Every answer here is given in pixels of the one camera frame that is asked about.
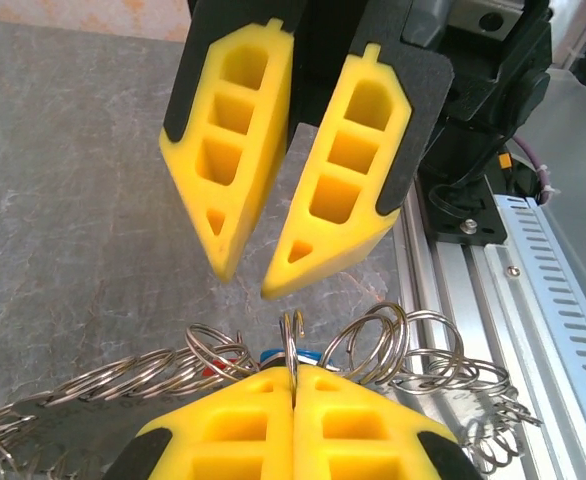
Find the gripper finger cutout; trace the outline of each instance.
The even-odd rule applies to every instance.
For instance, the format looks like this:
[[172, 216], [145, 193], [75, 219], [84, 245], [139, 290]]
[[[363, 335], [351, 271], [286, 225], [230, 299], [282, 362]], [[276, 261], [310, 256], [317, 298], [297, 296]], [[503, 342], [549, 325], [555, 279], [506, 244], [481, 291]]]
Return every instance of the gripper finger cutout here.
[[138, 435], [160, 428], [172, 438], [148, 480], [293, 480], [286, 368], [257, 373], [159, 417]]
[[209, 47], [183, 137], [160, 148], [206, 255], [231, 279], [284, 158], [293, 36], [250, 24]]
[[262, 285], [262, 296], [292, 293], [357, 262], [393, 226], [380, 216], [382, 185], [411, 117], [380, 47], [349, 55], [302, 172]]

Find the metal ring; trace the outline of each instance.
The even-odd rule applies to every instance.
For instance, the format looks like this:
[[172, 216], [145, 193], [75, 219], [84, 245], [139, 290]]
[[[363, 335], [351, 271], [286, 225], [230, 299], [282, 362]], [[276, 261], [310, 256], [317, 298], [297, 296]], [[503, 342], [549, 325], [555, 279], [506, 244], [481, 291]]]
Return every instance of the metal ring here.
[[138, 358], [135, 366], [130, 370], [141, 370], [133, 378], [126, 380], [106, 390], [90, 393], [87, 400], [113, 400], [125, 394], [135, 391], [137, 388], [146, 385], [157, 375], [162, 373], [166, 367], [175, 359], [175, 351], [169, 349], [156, 350]]
[[470, 447], [470, 449], [476, 458], [479, 458], [486, 465], [490, 466], [490, 468], [487, 469], [484, 466], [478, 465], [480, 471], [483, 474], [490, 475], [492, 473], [495, 473], [495, 471], [498, 468], [498, 460], [495, 456], [495, 452], [493, 451], [493, 447], [491, 447], [491, 445], [488, 442], [486, 442], [484, 439], [481, 439], [478, 443], [473, 444], [473, 446]]
[[441, 381], [431, 389], [422, 390], [421, 393], [433, 393], [440, 388], [446, 387], [455, 380], [461, 369], [462, 359], [464, 358], [464, 342], [459, 330], [448, 318], [438, 312], [431, 310], [418, 310], [407, 315], [409, 324], [413, 322], [437, 322], [444, 325], [453, 335], [453, 350], [451, 352], [450, 362], [446, 369], [441, 373]]
[[[209, 338], [220, 342], [222, 345], [238, 345], [244, 353], [235, 359], [235, 362], [231, 362], [227, 358], [223, 357], [219, 353], [211, 350], [204, 342], [200, 341], [195, 333], [200, 333]], [[230, 337], [223, 334], [219, 330], [216, 330], [208, 325], [196, 323], [186, 328], [185, 340], [187, 346], [191, 348], [193, 354], [207, 367], [216, 372], [218, 375], [226, 378], [230, 381], [237, 381], [238, 379], [230, 374], [233, 372], [239, 374], [240, 378], [248, 377], [257, 372], [257, 364], [252, 360], [248, 348], [237, 341], [234, 342]], [[221, 363], [224, 368], [218, 367], [215, 362]]]
[[11, 423], [0, 425], [0, 438], [3, 438], [6, 435], [9, 435], [13, 432], [16, 432], [17, 430], [19, 430], [19, 428], [22, 425], [24, 425], [34, 419], [35, 419], [35, 417], [31, 415], [28, 417], [21, 417], [18, 420], [11, 422]]
[[540, 427], [543, 424], [540, 419], [534, 417], [529, 409], [521, 403], [509, 401], [500, 403], [499, 406], [500, 411], [498, 412], [498, 415], [501, 415], [503, 418], [510, 421], [518, 423], [526, 422], [535, 427]]
[[466, 451], [467, 456], [475, 465], [475, 468], [483, 475], [492, 475], [497, 471], [497, 465], [493, 462], [485, 460], [484, 456], [480, 455], [478, 452], [480, 451], [479, 446], [469, 446], [465, 447], [464, 450]]
[[406, 353], [408, 352], [410, 346], [408, 316], [402, 307], [395, 303], [381, 302], [370, 308], [367, 313], [376, 313], [378, 310], [383, 308], [388, 308], [395, 314], [396, 321], [394, 322], [393, 332], [397, 347], [394, 351], [395, 358], [393, 363], [395, 365], [391, 365], [387, 371], [387, 374], [376, 380], [375, 383], [378, 385], [387, 383], [402, 369], [404, 360], [406, 359]]
[[[495, 450], [491, 446], [491, 441], [494, 441], [494, 439], [482, 439], [478, 449], [478, 453], [480, 454], [480, 456], [484, 458], [484, 460], [486, 460], [487, 462], [492, 463], [496, 468], [504, 468], [509, 466], [510, 463], [513, 461], [513, 457], [509, 455], [507, 451], [505, 451], [504, 453], [506, 454], [506, 460], [499, 460], [497, 458]], [[487, 455], [484, 448], [489, 448], [491, 450], [491, 455]]]
[[[398, 375], [398, 379], [394, 382], [394, 386], [404, 393], [425, 395], [443, 389], [464, 388], [474, 380], [473, 375], [470, 375], [465, 371], [463, 357], [459, 362], [453, 363], [452, 359], [454, 359], [455, 356], [451, 355], [451, 352], [447, 350], [418, 348], [407, 352], [407, 358], [414, 356], [426, 358], [437, 358], [438, 356], [442, 356], [447, 360], [447, 363], [445, 367], [441, 368], [442, 371], [437, 373], [432, 373], [428, 370], [426, 373], [415, 373], [408, 369], [402, 369]], [[413, 381], [419, 381], [420, 383], [415, 388], [406, 386]]]
[[172, 388], [178, 388], [188, 382], [195, 376], [195, 369], [188, 364], [193, 358], [197, 358], [190, 348], [182, 348], [175, 352], [175, 358], [171, 365], [167, 365], [165, 372], [173, 367], [170, 373], [166, 374], [166, 379], [161, 380], [154, 385], [147, 386], [144, 389], [138, 389], [131, 392], [132, 397], [141, 397], [143, 399], [152, 398], [165, 392], [169, 392]]
[[[509, 441], [506, 438], [506, 433], [510, 433], [513, 437], [515, 448], [512, 448]], [[517, 432], [511, 424], [504, 424], [500, 429], [496, 429], [493, 435], [493, 441], [497, 443], [500, 448], [507, 452], [511, 457], [519, 457], [522, 455], [522, 444], [517, 439]]]
[[[224, 358], [224, 357], [222, 357], [222, 355], [227, 354], [227, 353], [234, 353], [236, 355], [236, 357], [238, 358], [237, 363], [243, 362], [243, 361], [245, 361], [243, 359], [249, 358], [248, 349], [245, 345], [237, 345], [237, 344], [216, 345], [215, 347], [211, 347], [211, 348], [212, 348], [212, 352], [214, 352], [214, 354], [217, 358]], [[240, 378], [237, 378], [237, 377], [231, 375], [229, 372], [229, 369], [227, 369], [227, 368], [222, 370], [223, 374], [219, 374], [218, 370], [220, 370], [220, 369], [215, 364], [212, 364], [212, 362], [210, 362], [208, 360], [206, 360], [206, 363], [199, 362], [198, 360], [199, 359], [195, 358], [190, 363], [191, 368], [194, 369], [194, 372], [193, 372], [194, 375], [192, 376], [192, 378], [189, 379], [188, 382], [184, 382], [183, 384], [171, 387], [170, 391], [168, 391], [167, 393], [170, 393], [171, 395], [175, 395], [175, 396], [188, 395], [191, 393], [195, 393], [199, 390], [205, 390], [205, 389], [211, 388], [215, 385], [222, 383], [224, 380], [228, 380], [231, 382], [237, 382], [238, 380], [243, 378], [243, 376], [240, 376]], [[209, 377], [204, 377], [201, 374], [207, 368], [210, 368], [215, 373]]]
[[288, 313], [284, 313], [280, 318], [280, 335], [284, 346], [284, 361], [286, 368], [289, 370], [289, 382], [293, 402], [295, 402], [295, 392], [297, 391], [297, 335], [304, 336], [304, 317], [299, 310], [293, 313], [293, 321]]
[[511, 377], [506, 368], [496, 365], [485, 360], [467, 359], [481, 372], [488, 372], [494, 375], [496, 380], [491, 382], [488, 380], [480, 380], [476, 382], [472, 389], [475, 391], [486, 391], [489, 395], [495, 396], [505, 392], [511, 385]]
[[137, 357], [126, 357], [117, 362], [96, 368], [84, 375], [80, 375], [60, 385], [51, 398], [45, 401], [42, 406], [52, 407], [60, 403], [65, 403], [108, 385], [116, 378], [128, 372], [137, 362]]
[[478, 442], [478, 439], [488, 436], [486, 433], [486, 424], [478, 419], [474, 419], [463, 426], [463, 430], [458, 436], [462, 446], [473, 446]]
[[[368, 356], [357, 366], [355, 366], [353, 355], [357, 336], [360, 334], [366, 324], [369, 322], [378, 321], [380, 322], [382, 329], [378, 341], [369, 352]], [[392, 356], [395, 345], [393, 342], [394, 329], [395, 326], [393, 322], [385, 315], [381, 315], [379, 313], [367, 313], [362, 317], [355, 319], [353, 322], [347, 325], [346, 328], [344, 328], [336, 337], [333, 338], [333, 340], [322, 353], [322, 356], [318, 362], [318, 366], [326, 368], [338, 346], [346, 340], [346, 353], [349, 361], [349, 369], [341, 370], [340, 374], [345, 378], [352, 380], [377, 360], [377, 364], [375, 364], [362, 379], [358, 380], [358, 383], [363, 385], [367, 384], [370, 381], [377, 379], [377, 375], [380, 370], [380, 364], [387, 365], [389, 363], [389, 359]], [[391, 366], [388, 365], [387, 368], [384, 368], [384, 375], [388, 373], [390, 367]]]

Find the bolt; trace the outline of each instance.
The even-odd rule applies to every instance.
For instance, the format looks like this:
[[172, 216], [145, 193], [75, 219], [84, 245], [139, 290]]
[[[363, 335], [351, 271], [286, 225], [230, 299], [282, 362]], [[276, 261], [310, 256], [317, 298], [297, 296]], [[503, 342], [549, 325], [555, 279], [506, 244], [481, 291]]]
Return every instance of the bolt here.
[[472, 218], [467, 218], [462, 225], [460, 225], [460, 230], [467, 235], [473, 235], [477, 232], [477, 222]]
[[507, 267], [506, 273], [508, 273], [511, 277], [519, 277], [522, 272], [516, 266], [511, 265], [510, 267]]

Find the key ring pile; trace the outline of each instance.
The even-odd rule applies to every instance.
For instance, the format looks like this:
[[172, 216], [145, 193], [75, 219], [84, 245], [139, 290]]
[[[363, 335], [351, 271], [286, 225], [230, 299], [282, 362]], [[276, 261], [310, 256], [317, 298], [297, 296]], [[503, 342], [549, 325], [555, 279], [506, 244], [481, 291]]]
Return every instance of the key ring pile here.
[[[411, 328], [427, 322], [446, 327], [450, 350], [410, 348]], [[293, 393], [299, 361], [297, 337], [304, 336], [303, 325], [297, 310], [292, 319], [284, 314], [280, 320]], [[357, 361], [364, 329], [374, 325], [379, 336], [363, 360]], [[100, 478], [100, 472], [145, 423], [259, 371], [239, 332], [233, 339], [215, 328], [194, 324], [187, 327], [185, 340], [183, 349], [127, 357], [0, 409], [0, 478], [8, 478], [8, 472], [24, 479], [36, 478], [36, 474], [51, 480]], [[340, 345], [345, 346], [346, 366], [336, 368]], [[421, 362], [408, 361], [415, 358]], [[409, 368], [416, 363], [424, 365], [423, 371]], [[437, 312], [407, 314], [394, 303], [376, 304], [329, 342], [317, 365], [330, 367], [338, 375], [408, 406], [414, 401], [431, 402], [435, 410], [421, 412], [429, 416], [437, 416], [438, 402], [457, 408], [463, 418], [453, 433], [485, 473], [508, 465], [523, 453], [518, 442], [519, 424], [541, 425], [517, 402], [517, 390], [506, 369], [465, 357], [455, 324]], [[482, 415], [469, 414], [473, 409], [467, 405], [480, 405], [482, 409], [476, 409], [482, 410]], [[126, 412], [130, 408], [135, 408], [134, 415]], [[91, 421], [86, 420], [89, 415], [93, 416]], [[86, 425], [99, 424], [103, 441], [93, 440], [96, 432], [85, 432], [79, 424], [85, 425], [84, 430], [89, 428]], [[62, 438], [68, 430], [73, 430], [74, 436]], [[87, 438], [93, 450], [68, 445], [78, 438]], [[66, 445], [66, 451], [59, 451], [60, 444]]]

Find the yellow foam pad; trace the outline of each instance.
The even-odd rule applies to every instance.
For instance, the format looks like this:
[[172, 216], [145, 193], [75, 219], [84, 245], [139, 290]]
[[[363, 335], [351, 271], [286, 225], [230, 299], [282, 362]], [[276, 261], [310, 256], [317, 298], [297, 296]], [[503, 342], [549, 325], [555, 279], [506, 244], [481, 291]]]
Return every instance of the yellow foam pad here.
[[212, 43], [182, 139], [160, 148], [213, 270], [233, 276], [284, 158], [293, 36], [282, 21]]
[[253, 375], [155, 419], [139, 435], [173, 437], [149, 480], [292, 480], [293, 411], [286, 368]]
[[439, 480], [418, 434], [443, 425], [319, 367], [275, 367], [146, 425], [172, 438], [149, 480]]
[[375, 204], [411, 116], [380, 47], [349, 55], [322, 120], [262, 285], [275, 298], [361, 260], [393, 226], [399, 209]]
[[440, 480], [417, 434], [443, 425], [327, 370], [299, 369], [294, 480]]

